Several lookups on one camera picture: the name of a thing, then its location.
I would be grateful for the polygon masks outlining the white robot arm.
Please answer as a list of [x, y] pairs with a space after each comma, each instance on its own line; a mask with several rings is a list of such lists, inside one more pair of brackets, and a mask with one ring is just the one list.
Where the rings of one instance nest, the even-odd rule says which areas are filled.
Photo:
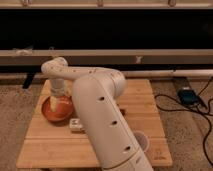
[[52, 81], [72, 80], [72, 101], [102, 171], [154, 171], [116, 104], [126, 88], [122, 72], [102, 67], [69, 67], [63, 57], [41, 65]]

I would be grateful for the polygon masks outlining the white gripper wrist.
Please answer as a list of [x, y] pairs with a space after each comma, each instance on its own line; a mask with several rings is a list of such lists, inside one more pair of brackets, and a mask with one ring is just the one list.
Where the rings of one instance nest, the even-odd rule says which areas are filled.
[[55, 112], [60, 102], [60, 96], [65, 94], [65, 83], [63, 79], [51, 79], [51, 94], [50, 97], [50, 109]]

